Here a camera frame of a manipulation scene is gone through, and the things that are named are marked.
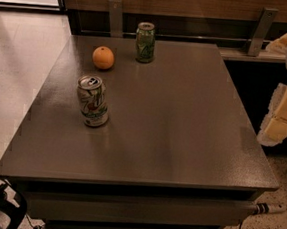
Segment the right metal shelf bracket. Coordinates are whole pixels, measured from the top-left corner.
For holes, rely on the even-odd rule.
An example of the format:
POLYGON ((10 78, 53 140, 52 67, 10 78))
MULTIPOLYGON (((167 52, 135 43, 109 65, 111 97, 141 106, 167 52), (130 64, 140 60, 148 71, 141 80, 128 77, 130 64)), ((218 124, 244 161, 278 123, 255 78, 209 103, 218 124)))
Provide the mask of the right metal shelf bracket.
POLYGON ((262 10, 261 16, 253 30, 253 34, 246 43, 245 52, 249 57, 256 57, 259 55, 263 46, 263 41, 266 39, 267 33, 277 14, 278 10, 275 8, 264 8, 262 10))

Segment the left metal shelf bracket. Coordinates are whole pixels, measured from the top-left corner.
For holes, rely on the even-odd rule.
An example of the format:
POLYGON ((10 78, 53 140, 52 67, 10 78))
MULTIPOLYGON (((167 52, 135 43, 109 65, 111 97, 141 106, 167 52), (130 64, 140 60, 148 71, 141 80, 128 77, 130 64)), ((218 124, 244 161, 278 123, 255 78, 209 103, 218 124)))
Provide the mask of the left metal shelf bracket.
POLYGON ((112 38, 123 37, 123 4, 121 0, 108 0, 109 26, 112 38))

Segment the metal shelf bracket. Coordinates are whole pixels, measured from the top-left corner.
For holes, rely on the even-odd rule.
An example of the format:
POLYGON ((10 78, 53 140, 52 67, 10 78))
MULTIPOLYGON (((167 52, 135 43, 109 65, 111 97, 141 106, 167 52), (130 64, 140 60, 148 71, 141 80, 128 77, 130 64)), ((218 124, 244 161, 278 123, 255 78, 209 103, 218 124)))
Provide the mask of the metal shelf bracket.
POLYGON ((263 46, 263 41, 266 39, 267 33, 277 14, 278 10, 275 8, 264 8, 262 10, 261 16, 253 30, 253 34, 246 43, 245 52, 249 57, 256 57, 259 55, 263 46))
POLYGON ((112 38, 123 37, 123 4, 121 0, 108 0, 109 26, 112 38))

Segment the grey table with drawers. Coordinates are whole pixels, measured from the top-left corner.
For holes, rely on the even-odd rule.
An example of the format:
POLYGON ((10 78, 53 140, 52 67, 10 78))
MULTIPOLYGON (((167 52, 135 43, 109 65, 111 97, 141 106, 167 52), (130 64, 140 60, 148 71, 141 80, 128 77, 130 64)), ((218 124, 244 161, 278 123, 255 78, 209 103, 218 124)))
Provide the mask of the grey table with drawers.
POLYGON ((278 186, 218 48, 73 36, 0 159, 47 229, 223 229, 278 186), (108 47, 114 65, 93 63, 108 47), (78 79, 99 76, 108 120, 88 127, 78 79))

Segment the white 7up soda can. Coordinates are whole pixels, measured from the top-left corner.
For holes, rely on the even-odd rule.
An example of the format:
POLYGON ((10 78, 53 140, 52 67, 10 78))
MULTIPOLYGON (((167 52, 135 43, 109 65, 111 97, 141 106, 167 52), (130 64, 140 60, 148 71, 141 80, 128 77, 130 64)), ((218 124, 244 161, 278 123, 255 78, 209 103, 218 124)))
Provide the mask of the white 7up soda can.
POLYGON ((78 79, 77 96, 84 123, 88 127, 99 127, 108 120, 106 86, 96 75, 84 75, 78 79))

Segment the orange fruit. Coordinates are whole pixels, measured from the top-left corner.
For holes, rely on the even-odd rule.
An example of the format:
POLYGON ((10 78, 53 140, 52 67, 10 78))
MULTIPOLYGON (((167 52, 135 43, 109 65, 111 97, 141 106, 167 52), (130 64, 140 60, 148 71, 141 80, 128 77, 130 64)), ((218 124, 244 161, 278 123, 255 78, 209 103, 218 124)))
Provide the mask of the orange fruit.
POLYGON ((97 47, 92 55, 93 63, 100 70, 110 69, 114 65, 114 54, 108 47, 97 47))

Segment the green soda can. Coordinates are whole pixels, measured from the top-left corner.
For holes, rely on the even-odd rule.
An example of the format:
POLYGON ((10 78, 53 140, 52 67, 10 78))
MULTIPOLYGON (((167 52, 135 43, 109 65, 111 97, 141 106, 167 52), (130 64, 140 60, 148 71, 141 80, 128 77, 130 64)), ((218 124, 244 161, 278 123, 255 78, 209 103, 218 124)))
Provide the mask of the green soda can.
POLYGON ((136 34, 137 61, 150 63, 154 58, 154 46, 155 26, 148 22, 139 23, 136 34))

